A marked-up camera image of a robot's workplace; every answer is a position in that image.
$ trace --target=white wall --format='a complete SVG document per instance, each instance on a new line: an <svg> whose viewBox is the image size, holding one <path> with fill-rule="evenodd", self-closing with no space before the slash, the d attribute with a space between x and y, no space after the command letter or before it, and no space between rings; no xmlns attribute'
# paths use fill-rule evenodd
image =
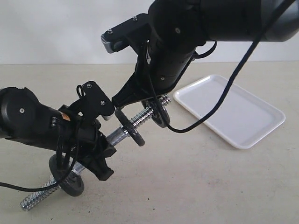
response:
<svg viewBox="0 0 299 224"><path fill-rule="evenodd" d="M0 0L0 64L135 63L126 49L108 54L100 36L153 0ZM285 43L261 43L251 61L299 60L299 35ZM250 43L220 43L202 62L239 61ZM200 52L210 45L199 49Z"/></svg>

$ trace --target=screw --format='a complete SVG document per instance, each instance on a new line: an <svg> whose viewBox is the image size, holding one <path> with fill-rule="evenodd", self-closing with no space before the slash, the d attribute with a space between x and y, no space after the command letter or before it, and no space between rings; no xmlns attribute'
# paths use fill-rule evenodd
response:
<svg viewBox="0 0 299 224"><path fill-rule="evenodd" d="M168 105L171 100L167 95L163 95L160 98L160 102L162 106ZM144 108L140 113L138 113L136 116L134 116L131 119L131 123L135 128L140 127L142 124L144 124L147 120L149 120L154 115L154 109L149 105L146 108ZM121 127L116 129L113 133L111 133L109 136L107 136L107 141L112 145L116 146L118 143L120 143L122 140L124 140L126 137L128 137L128 134L125 130L123 130ZM75 166L71 172L71 175L80 175L81 172L85 169L84 166L82 166L80 163L76 162ZM51 177L51 180L48 181L44 187L50 186L52 184L56 183L56 180ZM21 208L24 211L30 211L35 206L37 206L41 201L49 197L52 193L54 193L56 190L58 190L59 187L52 188L47 191L41 191L41 192L34 192L31 195L27 196L22 202L21 202Z"/></svg>
<svg viewBox="0 0 299 224"><path fill-rule="evenodd" d="M181 33L180 28L177 27L175 30L176 30L176 33L177 33L177 34L180 34L180 33Z"/></svg>

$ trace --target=white plastic tray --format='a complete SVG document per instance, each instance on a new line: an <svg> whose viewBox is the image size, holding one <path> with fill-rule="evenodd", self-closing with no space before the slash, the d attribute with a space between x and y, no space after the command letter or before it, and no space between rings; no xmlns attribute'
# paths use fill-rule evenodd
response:
<svg viewBox="0 0 299 224"><path fill-rule="evenodd" d="M200 119L215 106L227 82L222 76L211 75L176 91L174 98ZM232 146L248 149L284 121L283 112L234 84L205 124Z"/></svg>

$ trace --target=beige table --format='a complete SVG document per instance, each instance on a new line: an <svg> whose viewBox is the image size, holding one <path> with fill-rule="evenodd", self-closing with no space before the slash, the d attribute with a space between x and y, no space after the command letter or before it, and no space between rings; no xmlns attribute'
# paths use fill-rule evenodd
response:
<svg viewBox="0 0 299 224"><path fill-rule="evenodd" d="M176 89L201 77L228 77L235 63L193 64ZM59 108L77 99L76 86L96 81L113 96L134 65L0 66L0 88L31 89L43 104ZM299 222L299 62L248 63L236 83L284 111L286 122L250 150L232 148L202 125L187 134L140 128L146 140L117 146L107 160L115 174L99 182L84 171L85 191L72 198L56 192L31 212L27 193L0 188L1 224L296 224ZM131 117L141 104L128 106ZM176 102L168 106L178 128L196 121ZM113 118L102 132L118 127ZM0 140L0 181L38 187L48 180L52 151Z"/></svg>

